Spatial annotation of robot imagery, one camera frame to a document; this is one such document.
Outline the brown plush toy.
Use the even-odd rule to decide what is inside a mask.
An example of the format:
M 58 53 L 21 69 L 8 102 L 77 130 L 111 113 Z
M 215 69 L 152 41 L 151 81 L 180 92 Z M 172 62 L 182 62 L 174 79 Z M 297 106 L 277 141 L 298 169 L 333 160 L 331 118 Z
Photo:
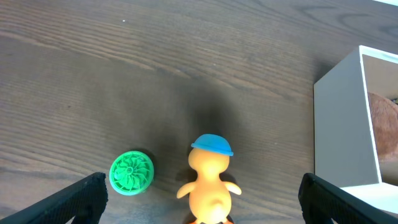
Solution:
M 375 93 L 368 93 L 369 107 L 380 161 L 397 160 L 397 104 Z

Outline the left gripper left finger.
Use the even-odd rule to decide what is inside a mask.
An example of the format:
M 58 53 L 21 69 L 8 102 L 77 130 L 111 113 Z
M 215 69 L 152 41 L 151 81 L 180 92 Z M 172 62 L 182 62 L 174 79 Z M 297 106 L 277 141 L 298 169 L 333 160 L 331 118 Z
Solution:
M 106 174 L 95 172 L 1 220 L 1 224 L 98 224 L 108 202 Z

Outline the green round spinner toy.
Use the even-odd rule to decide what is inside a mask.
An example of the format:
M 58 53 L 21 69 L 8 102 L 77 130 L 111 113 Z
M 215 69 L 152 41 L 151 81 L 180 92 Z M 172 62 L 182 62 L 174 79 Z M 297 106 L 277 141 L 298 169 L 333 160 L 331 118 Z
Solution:
M 118 156 L 109 170 L 109 182 L 117 193 L 139 195 L 147 190 L 154 179 L 154 164 L 141 151 L 128 151 Z

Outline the orange duck toy blue hat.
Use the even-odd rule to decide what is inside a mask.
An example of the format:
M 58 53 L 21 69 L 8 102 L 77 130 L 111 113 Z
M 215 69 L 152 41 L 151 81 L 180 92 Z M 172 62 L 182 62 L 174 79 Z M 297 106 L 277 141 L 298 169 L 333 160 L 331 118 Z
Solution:
M 197 172 L 197 179 L 180 187 L 177 198 L 188 195 L 194 224 L 232 224 L 228 219 L 231 194 L 240 195 L 242 190 L 237 184 L 220 179 L 233 156 L 231 146 L 219 135 L 203 134 L 191 147 L 188 163 Z

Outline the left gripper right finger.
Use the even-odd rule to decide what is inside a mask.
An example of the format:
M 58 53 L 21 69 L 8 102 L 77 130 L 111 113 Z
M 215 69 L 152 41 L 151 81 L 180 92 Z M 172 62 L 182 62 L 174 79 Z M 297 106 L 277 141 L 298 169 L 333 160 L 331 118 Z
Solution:
M 396 217 L 312 173 L 303 175 L 298 200 L 306 224 L 397 224 Z

